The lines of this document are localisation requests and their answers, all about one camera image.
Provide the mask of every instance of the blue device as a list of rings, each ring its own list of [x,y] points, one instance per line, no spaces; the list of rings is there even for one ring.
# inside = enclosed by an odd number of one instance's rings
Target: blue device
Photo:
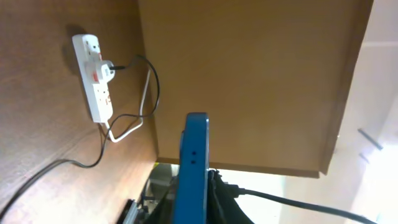
[[[189,113],[181,135],[173,224],[206,223],[208,155],[209,118],[206,113]]]

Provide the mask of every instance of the extension socket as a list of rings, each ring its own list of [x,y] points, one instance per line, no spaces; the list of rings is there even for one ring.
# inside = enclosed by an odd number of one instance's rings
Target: extension socket
[[[109,69],[113,64],[110,61],[102,61],[100,45],[96,36],[78,34],[72,37],[72,41],[91,117],[96,123],[105,123],[113,114],[108,90],[108,82],[115,73]]]

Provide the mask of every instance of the white power strip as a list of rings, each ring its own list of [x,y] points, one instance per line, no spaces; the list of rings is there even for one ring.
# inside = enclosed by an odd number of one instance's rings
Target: white power strip
[[[72,37],[81,79],[85,87],[91,116],[96,123],[108,122],[113,114],[108,82],[115,71],[110,61],[102,61],[98,38],[91,34],[79,34]]]

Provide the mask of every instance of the wooden panel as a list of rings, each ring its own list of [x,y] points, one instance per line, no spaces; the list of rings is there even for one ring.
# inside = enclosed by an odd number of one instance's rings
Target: wooden panel
[[[205,111],[211,166],[327,172],[371,3],[139,1],[162,74],[160,160],[178,159],[185,115]]]
[[[88,112],[72,35],[97,35],[103,57],[116,64],[128,63],[144,48],[134,1],[1,1],[0,30],[3,208],[52,160],[90,164],[100,152],[101,133]],[[138,113],[145,77],[145,65],[116,73],[109,84],[115,115]],[[114,132],[130,122],[119,120]],[[154,134],[146,119],[123,141],[108,144],[98,167],[56,168],[14,204],[5,223],[114,223],[127,198],[138,198],[152,169]]]

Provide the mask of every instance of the black power cable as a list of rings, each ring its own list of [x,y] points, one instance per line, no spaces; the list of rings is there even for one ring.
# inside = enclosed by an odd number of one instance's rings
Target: black power cable
[[[254,190],[246,190],[246,189],[241,189],[237,185],[227,185],[228,186],[228,191],[230,192],[231,196],[234,198],[237,198],[239,195],[253,195],[257,197],[262,197],[266,198],[268,200],[273,200],[275,202],[283,203],[285,205],[290,205],[290,206],[295,206],[298,208],[304,208],[307,210],[313,210],[317,212],[323,212],[331,215],[337,215],[340,217],[344,218],[349,218],[350,220],[354,220],[356,222],[364,223],[364,224],[377,224],[371,220],[368,220],[365,217],[362,217],[360,215],[356,215],[350,212],[346,212],[343,210],[335,209],[335,208],[330,208],[326,206],[321,206],[321,205],[314,205],[311,203],[305,203],[305,202],[298,202],[295,200],[290,200],[282,197],[278,197],[275,195],[270,195],[262,192],[256,192]]]
[[[11,208],[11,206],[15,203],[15,201],[16,201],[16,200],[17,200],[17,199],[18,199],[30,186],[32,186],[32,185],[33,185],[36,181],[38,181],[42,176],[44,176],[46,173],[48,173],[48,172],[51,171],[52,169],[56,168],[57,166],[62,165],[62,164],[65,164],[65,163],[71,163],[71,164],[73,164],[73,165],[75,165],[75,166],[78,166],[78,167],[81,167],[81,168],[84,168],[84,169],[89,169],[89,168],[92,168],[92,167],[97,166],[97,165],[101,162],[101,160],[102,160],[102,158],[103,158],[103,156],[104,156],[105,147],[106,147],[106,141],[107,141],[108,138],[109,138],[109,132],[110,132],[110,130],[112,129],[112,127],[113,127],[113,125],[115,124],[115,122],[116,122],[119,118],[124,117],[124,116],[135,117],[135,118],[146,118],[146,117],[152,116],[152,115],[155,113],[155,111],[156,111],[156,109],[157,109],[157,106],[158,106],[158,104],[159,104],[159,95],[160,95],[160,83],[159,83],[159,78],[158,78],[158,76],[157,76],[156,69],[155,69],[155,67],[153,66],[153,64],[152,64],[148,59],[146,59],[144,56],[136,55],[136,58],[139,58],[139,59],[142,59],[143,61],[145,61],[145,62],[150,66],[150,68],[152,69],[152,71],[154,72],[154,75],[155,75],[156,84],[157,84],[157,96],[156,96],[155,106],[154,106],[154,108],[152,109],[152,111],[151,111],[149,114],[145,114],[145,115],[121,114],[121,115],[117,116],[117,117],[112,121],[111,125],[109,126],[109,129],[108,129],[108,131],[106,132],[106,135],[105,135],[105,139],[104,139],[104,141],[103,141],[103,143],[102,143],[102,145],[101,145],[101,152],[100,152],[100,154],[99,154],[99,157],[98,157],[98,159],[97,159],[93,164],[84,165],[84,164],[82,164],[81,162],[78,162],[78,161],[72,160],[72,159],[57,159],[57,160],[51,162],[49,165],[45,166],[45,167],[44,167],[43,169],[41,169],[40,171],[38,171],[35,175],[33,175],[31,178],[29,178],[29,180],[27,180],[27,181],[17,190],[17,192],[11,197],[10,201],[8,201],[8,203],[6,204],[6,206],[3,208],[3,210],[2,210],[1,213],[0,213],[0,222],[2,222],[3,218],[6,216],[6,213],[7,213],[8,210]],[[128,68],[129,66],[123,67],[123,68],[119,67],[118,69],[125,69],[125,68]]]

